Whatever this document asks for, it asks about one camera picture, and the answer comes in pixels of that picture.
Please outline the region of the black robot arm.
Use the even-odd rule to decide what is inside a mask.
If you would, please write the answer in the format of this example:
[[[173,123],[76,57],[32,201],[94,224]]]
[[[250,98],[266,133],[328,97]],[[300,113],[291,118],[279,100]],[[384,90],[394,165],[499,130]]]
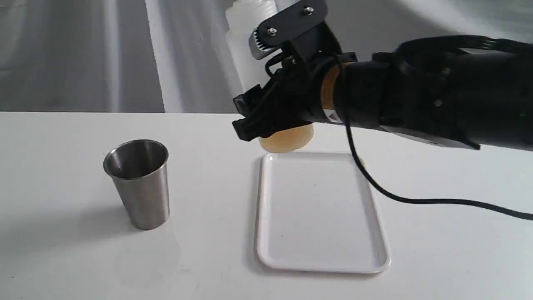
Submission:
[[[451,148],[532,150],[532,44],[478,35],[410,40],[369,61],[320,23],[274,46],[264,87],[234,99],[241,140],[329,123]]]

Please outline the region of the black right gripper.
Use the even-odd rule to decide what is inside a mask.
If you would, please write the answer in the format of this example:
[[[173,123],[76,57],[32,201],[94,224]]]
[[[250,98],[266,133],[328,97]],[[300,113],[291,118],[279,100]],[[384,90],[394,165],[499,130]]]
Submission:
[[[340,91],[345,65],[356,62],[356,55],[342,51],[327,25],[318,25],[278,50],[265,63],[265,86],[257,84],[233,99],[239,114],[250,115],[232,122],[243,141],[313,122],[342,122],[333,97]]]

